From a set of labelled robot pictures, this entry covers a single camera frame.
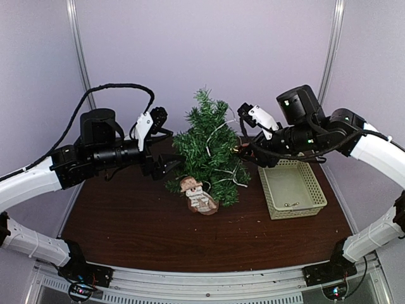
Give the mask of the red bauble ornament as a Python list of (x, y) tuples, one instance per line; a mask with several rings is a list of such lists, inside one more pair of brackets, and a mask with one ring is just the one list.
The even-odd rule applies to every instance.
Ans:
[(241, 158), (245, 158), (248, 156), (253, 156), (254, 152), (251, 149), (251, 146), (249, 143), (243, 143), (240, 146), (234, 146), (231, 151), (238, 155)]

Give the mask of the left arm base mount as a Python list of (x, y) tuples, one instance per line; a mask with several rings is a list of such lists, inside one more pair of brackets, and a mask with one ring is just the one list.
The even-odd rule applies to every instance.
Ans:
[(59, 267), (61, 274), (74, 281), (84, 282), (91, 286), (108, 288), (113, 276), (113, 269), (88, 263), (80, 245), (74, 241), (65, 240), (69, 249), (69, 260)]

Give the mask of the white round ornament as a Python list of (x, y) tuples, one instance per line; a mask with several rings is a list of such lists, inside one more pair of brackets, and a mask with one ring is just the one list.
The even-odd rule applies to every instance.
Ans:
[(187, 206), (193, 213), (213, 215), (219, 209), (219, 204), (203, 190), (203, 183), (187, 176), (180, 181), (180, 192), (187, 197)]

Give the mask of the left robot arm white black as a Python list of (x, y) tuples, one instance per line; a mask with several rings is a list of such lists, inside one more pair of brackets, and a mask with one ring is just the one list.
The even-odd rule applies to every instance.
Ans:
[(160, 154), (154, 160), (150, 147), (172, 136), (163, 128), (163, 107), (142, 114), (135, 123), (135, 136), (124, 134), (112, 109), (99, 108), (80, 116), (80, 136), (72, 145), (48, 153), (32, 167), (1, 178), (1, 248), (24, 253), (65, 268), (77, 281), (85, 281), (91, 268), (80, 246), (51, 238), (26, 228), (7, 214), (7, 209), (45, 193), (69, 189), (112, 169), (117, 173), (139, 165), (143, 175), (162, 179), (185, 162), (181, 155)]

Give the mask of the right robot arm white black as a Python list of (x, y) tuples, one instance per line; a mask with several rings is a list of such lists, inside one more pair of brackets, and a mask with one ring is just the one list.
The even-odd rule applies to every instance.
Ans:
[(261, 129), (248, 144), (252, 162), (273, 167), (281, 159), (304, 162), (337, 151), (370, 165), (404, 186), (404, 148), (363, 117), (347, 108), (325, 115), (309, 85), (288, 90), (276, 100), (287, 127), (282, 127), (258, 105), (245, 104), (238, 110), (241, 125)]

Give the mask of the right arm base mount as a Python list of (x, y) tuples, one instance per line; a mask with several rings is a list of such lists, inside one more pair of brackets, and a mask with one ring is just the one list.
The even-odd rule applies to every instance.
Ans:
[(343, 243), (335, 245), (329, 261), (306, 266), (302, 269), (307, 287), (343, 280), (357, 274), (354, 262), (343, 257)]

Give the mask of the small green christmas tree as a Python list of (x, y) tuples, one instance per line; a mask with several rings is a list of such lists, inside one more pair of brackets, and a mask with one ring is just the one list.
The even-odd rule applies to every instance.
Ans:
[(210, 96), (211, 90), (200, 88), (194, 94), (195, 105), (186, 114), (190, 127), (173, 136), (175, 152), (186, 157), (174, 170), (165, 187), (180, 192), (180, 180), (191, 176), (203, 183), (203, 189), (221, 206), (239, 202), (239, 189), (246, 188), (251, 175), (231, 149), (241, 138), (230, 126), (236, 117), (228, 103)]

